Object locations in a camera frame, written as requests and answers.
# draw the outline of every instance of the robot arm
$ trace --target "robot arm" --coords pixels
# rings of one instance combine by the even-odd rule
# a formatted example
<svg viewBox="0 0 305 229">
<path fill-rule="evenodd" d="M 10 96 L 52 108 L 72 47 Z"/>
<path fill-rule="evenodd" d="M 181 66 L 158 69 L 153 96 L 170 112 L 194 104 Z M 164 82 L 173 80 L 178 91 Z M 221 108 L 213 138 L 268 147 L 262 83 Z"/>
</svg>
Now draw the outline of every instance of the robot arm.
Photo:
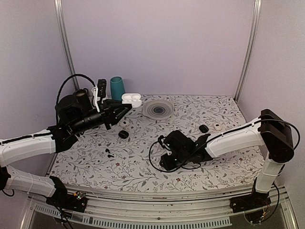
<svg viewBox="0 0 305 229">
<path fill-rule="evenodd" d="M 230 206 L 234 212 L 270 204 L 268 194 L 271 186 L 285 163 L 294 156 L 290 126 L 268 109 L 243 126 L 217 135 L 205 134 L 195 142 L 180 131 L 173 131 L 165 138 L 160 136 L 158 142 L 168 150 L 160 160 L 160 165 L 167 171 L 187 162 L 201 163 L 235 150 L 266 145 L 268 155 L 254 181 L 252 193 L 231 199 Z"/>
<path fill-rule="evenodd" d="M 22 172 L 9 164 L 28 157 L 60 153 L 70 149 L 84 131 L 105 124 L 106 129 L 117 124 L 131 108 L 121 101 L 102 100 L 106 81 L 99 80 L 92 106 L 85 90 L 62 98 L 55 106 L 60 121 L 55 126 L 32 135 L 0 140 L 0 190 L 16 189 L 40 194 L 48 198 L 47 203 L 60 208 L 83 212 L 87 200 L 83 193 L 69 195 L 57 177 L 40 177 Z"/>
</svg>

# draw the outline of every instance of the black cable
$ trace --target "black cable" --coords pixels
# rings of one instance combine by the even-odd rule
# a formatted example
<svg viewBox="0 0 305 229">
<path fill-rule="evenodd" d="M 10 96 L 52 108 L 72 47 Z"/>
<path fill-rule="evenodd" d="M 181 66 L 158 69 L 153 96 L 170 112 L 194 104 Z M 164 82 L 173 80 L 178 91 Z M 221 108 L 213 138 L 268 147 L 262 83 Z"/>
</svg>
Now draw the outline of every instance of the black cable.
<svg viewBox="0 0 305 229">
<path fill-rule="evenodd" d="M 300 144 L 300 140 L 301 140 L 300 131 L 293 124 L 283 121 L 283 120 L 277 120 L 277 119 L 261 119 L 261 120 L 254 122 L 254 124 L 261 123 L 261 122 L 269 122 L 269 121 L 277 121 L 279 123 L 285 123 L 285 124 L 291 126 L 296 131 L 298 140 L 297 140 L 296 145 L 294 146 L 294 150 L 295 150 L 298 147 L 298 145 Z"/>
<path fill-rule="evenodd" d="M 48 198 L 48 197 L 46 197 L 46 196 L 44 196 L 44 197 L 45 197 L 48 201 L 50 201 L 50 202 L 53 204 L 53 206 L 60 212 L 60 214 L 61 214 L 61 222 L 62 222 L 62 225 L 63 225 L 66 229 L 68 229 L 68 228 L 66 227 L 66 225 L 64 225 L 65 223 L 63 222 L 63 218 L 65 218 L 65 220 L 66 220 L 67 224 L 69 225 L 70 229 L 74 229 L 74 227 L 72 226 L 72 224 L 70 223 L 70 221 L 69 221 L 68 218 L 66 217 L 65 211 L 62 210 L 62 208 L 56 206 L 57 204 L 56 204 L 52 199 L 50 199 L 50 198 Z"/>
<path fill-rule="evenodd" d="M 89 80 L 89 81 L 92 83 L 92 85 L 95 87 L 94 81 L 93 81 L 92 79 L 90 79 L 88 76 L 83 75 L 83 74 L 74 74 L 74 75 L 71 75 L 71 76 L 69 76 L 69 77 L 62 83 L 61 87 L 59 88 L 59 91 L 58 91 L 58 94 L 57 94 L 57 98 L 56 98 L 56 105 L 57 105 L 58 102 L 59 102 L 59 97 L 60 97 L 60 95 L 61 95 L 61 91 L 62 91 L 64 85 L 68 82 L 69 79 L 71 79 L 71 78 L 73 78 L 73 77 L 76 77 L 76 76 L 79 76 L 79 77 L 82 77 L 82 78 L 85 78 L 85 79 Z M 58 125 L 58 115 L 57 115 L 57 113 L 56 113 L 56 124 Z"/>
<path fill-rule="evenodd" d="M 13 191 L 12 194 L 7 194 L 4 190 L 2 190 L 3 194 L 8 197 L 13 197 L 15 195 L 15 191 L 14 190 L 12 190 L 12 191 Z"/>
<path fill-rule="evenodd" d="M 190 156 L 185 160 L 185 161 L 183 161 L 183 163 L 181 164 L 181 165 L 179 165 L 177 168 L 175 168 L 175 169 L 173 169 L 173 170 L 170 170 L 170 171 L 166 171 L 166 170 L 161 170 L 161 169 L 158 169 L 156 166 L 154 166 L 154 164 L 153 164 L 153 162 L 152 162 L 152 158 L 151 158 L 151 151 L 152 151 L 152 147 L 156 144 L 156 143 L 158 143 L 158 142 L 154 142 L 152 145 L 151 145 L 151 147 L 150 147 L 150 149 L 149 149 L 149 152 L 148 152 L 148 159 L 149 159 L 149 162 L 151 163 L 151 165 L 152 165 L 152 167 L 154 168 L 154 169 L 156 169 L 156 170 L 158 170 L 158 171 L 160 171 L 160 172 L 164 172 L 164 173 L 172 173 L 172 172 L 175 172 L 175 171 L 177 171 L 179 168 L 182 168 L 182 166 L 197 152 L 197 150 L 199 150 L 200 148 L 202 148 L 203 146 L 205 146 L 206 144 L 208 144 L 209 142 L 211 142 L 211 141 L 213 141 L 213 140 L 215 140 L 216 138 L 218 138 L 218 137 L 221 137 L 222 135 L 217 135 L 217 136 L 215 136 L 215 137 L 213 137 L 213 138 L 211 138 L 210 140 L 208 140 L 208 141 L 206 141 L 203 145 L 201 145 L 200 147 L 198 147 L 198 149 L 196 149 L 196 150 L 194 150 L 194 152 L 192 152 L 191 154 L 190 154 Z"/>
<path fill-rule="evenodd" d="M 252 224 L 261 224 L 261 223 L 265 222 L 266 220 L 270 219 L 270 217 L 271 217 L 271 216 L 275 213 L 275 211 L 277 210 L 277 207 L 278 207 L 278 205 L 279 205 L 279 203 L 280 203 L 280 190 L 279 190 L 278 187 L 275 185 L 275 183 L 273 183 L 273 185 L 274 185 L 274 187 L 275 187 L 276 190 L 277 190 L 277 203 L 276 203 L 276 206 L 275 206 L 273 212 L 272 212 L 268 217 L 262 219 L 262 221 L 259 221 L 258 223 L 252 223 Z"/>
<path fill-rule="evenodd" d="M 201 164 L 200 164 L 200 163 L 198 163 L 198 164 L 199 164 L 199 166 L 197 166 L 197 167 L 186 168 L 186 167 L 181 166 L 181 168 L 183 168 L 183 169 L 185 169 L 185 170 L 193 170 L 193 169 L 201 168 Z"/>
<path fill-rule="evenodd" d="M 254 124 L 257 124 L 257 123 L 261 123 L 261 122 L 264 122 L 264 121 L 277 121 L 277 122 L 280 122 L 280 123 L 285 123 L 289 126 L 291 126 L 296 132 L 297 132 L 297 135 L 298 135 L 298 141 L 296 143 L 296 145 L 294 146 L 294 150 L 298 147 L 299 143 L 300 143 L 300 139 L 301 139 L 301 135 L 300 135 L 300 132 L 299 130 L 291 123 L 289 122 L 286 122 L 286 121 L 283 121 L 283 120 L 277 120 L 277 119 L 261 119 L 261 120 L 258 120 L 256 122 L 254 122 Z M 248 128 L 249 126 L 252 126 L 252 124 L 248 124 L 248 125 L 245 125 L 245 126 L 242 126 L 242 127 L 239 127 L 239 128 L 236 128 L 236 129 L 233 129 L 233 130 L 228 130 L 226 132 L 224 132 L 223 134 L 221 135 L 217 135 L 213 138 L 211 138 L 210 140 L 206 141 L 204 144 L 202 144 L 201 146 L 199 146 L 197 149 L 195 149 L 191 154 L 190 156 L 181 164 L 179 165 L 177 168 L 173 169 L 173 170 L 170 170 L 170 171 L 166 171 L 166 170 L 161 170 L 161 169 L 158 169 L 156 166 L 154 166 L 154 164 L 152 163 L 152 159 L 151 159 L 151 150 L 152 150 L 152 147 L 153 145 L 155 145 L 156 143 L 158 142 L 154 142 L 150 149 L 149 149 L 149 153 L 148 153 L 148 158 L 149 158 L 149 162 L 151 163 L 152 167 L 160 172 L 164 172 L 164 173 L 172 173 L 172 172 L 175 172 L 177 171 L 179 168 L 182 168 L 183 165 L 198 151 L 200 150 L 202 147 L 205 147 L 209 142 L 223 136 L 223 135 L 226 135 L 226 134 L 229 134 L 229 133 L 232 133 L 232 132 L 235 132 L 235 131 L 238 131 L 238 130 L 242 130 L 242 129 L 245 129 L 245 128 Z"/>
</svg>

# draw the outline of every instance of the teal cylinder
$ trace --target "teal cylinder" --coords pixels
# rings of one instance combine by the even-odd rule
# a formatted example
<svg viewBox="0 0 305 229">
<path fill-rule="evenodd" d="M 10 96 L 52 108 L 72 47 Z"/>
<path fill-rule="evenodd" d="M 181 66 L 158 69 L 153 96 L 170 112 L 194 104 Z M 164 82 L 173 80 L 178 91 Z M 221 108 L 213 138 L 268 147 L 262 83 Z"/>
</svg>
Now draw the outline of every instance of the teal cylinder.
<svg viewBox="0 0 305 229">
<path fill-rule="evenodd" d="M 110 79 L 111 99 L 122 100 L 122 95 L 125 94 L 123 79 L 115 76 Z"/>
</svg>

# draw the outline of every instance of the table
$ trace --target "table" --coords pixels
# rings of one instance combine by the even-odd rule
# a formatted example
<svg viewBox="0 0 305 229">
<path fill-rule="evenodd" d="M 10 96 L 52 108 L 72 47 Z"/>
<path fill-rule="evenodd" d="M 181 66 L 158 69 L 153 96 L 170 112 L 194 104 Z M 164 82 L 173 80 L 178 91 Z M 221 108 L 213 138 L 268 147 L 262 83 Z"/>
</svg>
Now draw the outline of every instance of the table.
<svg viewBox="0 0 305 229">
<path fill-rule="evenodd" d="M 264 162 L 258 147 L 227 153 L 202 163 L 199 169 L 156 171 L 148 161 L 148 151 L 158 136 L 180 130 L 195 140 L 202 135 L 199 131 L 202 124 L 209 127 L 209 133 L 218 133 L 214 123 L 219 123 L 225 131 L 244 124 L 245 119 L 230 96 L 142 97 L 143 104 L 154 99 L 174 102 L 174 114 L 155 121 L 142 115 L 142 107 L 132 109 L 124 117 L 130 122 L 124 128 L 129 132 L 127 139 L 118 137 L 123 129 L 119 125 L 109 131 L 104 126 L 86 131 L 73 148 L 57 155 L 51 175 L 74 186 L 130 192 L 200 191 L 253 183 Z M 106 149 L 114 157 L 108 157 Z M 164 153 L 161 147 L 154 147 L 153 161 Z"/>
</svg>

